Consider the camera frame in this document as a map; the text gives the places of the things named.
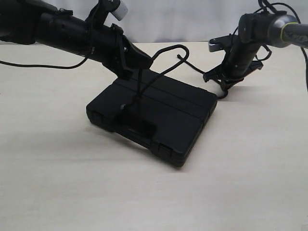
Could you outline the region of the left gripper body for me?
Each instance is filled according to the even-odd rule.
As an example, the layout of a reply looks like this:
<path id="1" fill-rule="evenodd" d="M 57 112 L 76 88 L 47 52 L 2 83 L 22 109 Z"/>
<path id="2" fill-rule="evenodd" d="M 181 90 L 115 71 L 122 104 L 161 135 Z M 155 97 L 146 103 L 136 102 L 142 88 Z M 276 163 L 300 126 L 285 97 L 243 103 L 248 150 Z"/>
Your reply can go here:
<path id="1" fill-rule="evenodd" d="M 134 73 L 132 44 L 116 24 L 90 31 L 90 45 L 94 51 L 90 58 L 103 64 L 120 79 L 130 79 Z"/>

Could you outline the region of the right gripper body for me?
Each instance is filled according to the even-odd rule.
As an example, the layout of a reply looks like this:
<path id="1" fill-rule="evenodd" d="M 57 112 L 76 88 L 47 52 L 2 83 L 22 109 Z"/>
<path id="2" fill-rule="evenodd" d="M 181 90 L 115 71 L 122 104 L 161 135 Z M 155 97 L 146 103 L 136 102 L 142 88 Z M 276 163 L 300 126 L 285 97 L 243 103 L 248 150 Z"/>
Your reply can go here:
<path id="1" fill-rule="evenodd" d="M 262 69 L 261 61 L 253 61 L 262 43 L 253 41 L 243 43 L 238 36 L 230 36 L 230 41 L 230 52 L 221 64 L 223 80 L 241 81 L 255 70 Z"/>

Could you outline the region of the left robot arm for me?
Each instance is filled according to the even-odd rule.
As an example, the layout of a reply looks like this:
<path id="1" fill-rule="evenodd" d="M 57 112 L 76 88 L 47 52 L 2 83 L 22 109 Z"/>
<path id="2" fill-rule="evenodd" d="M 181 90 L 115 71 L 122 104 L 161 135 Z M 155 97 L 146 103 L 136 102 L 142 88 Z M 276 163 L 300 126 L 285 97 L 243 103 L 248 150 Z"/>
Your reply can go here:
<path id="1" fill-rule="evenodd" d="M 149 69 L 153 60 L 127 39 L 122 28 L 104 25 L 109 13 L 120 21 L 127 8 L 120 0 L 100 0 L 81 20 L 72 10 L 42 0 L 2 0 L 0 39 L 21 45 L 37 42 L 83 56 L 128 80 L 136 69 Z"/>

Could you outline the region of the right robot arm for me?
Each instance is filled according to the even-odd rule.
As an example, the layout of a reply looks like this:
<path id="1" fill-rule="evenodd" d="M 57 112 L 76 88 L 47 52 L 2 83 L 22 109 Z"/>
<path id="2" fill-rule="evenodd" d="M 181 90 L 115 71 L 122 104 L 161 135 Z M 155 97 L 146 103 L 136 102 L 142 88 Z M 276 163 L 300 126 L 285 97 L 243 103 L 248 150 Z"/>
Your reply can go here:
<path id="1" fill-rule="evenodd" d="M 221 80 L 224 83 L 242 81 L 252 72 L 261 69 L 261 60 L 254 60 L 263 46 L 285 48 L 296 45 L 308 46 L 308 26 L 282 11 L 273 13 L 246 13 L 241 16 L 237 35 L 226 35 L 211 39 L 210 52 L 224 50 L 220 65 L 203 75 L 205 81 Z"/>

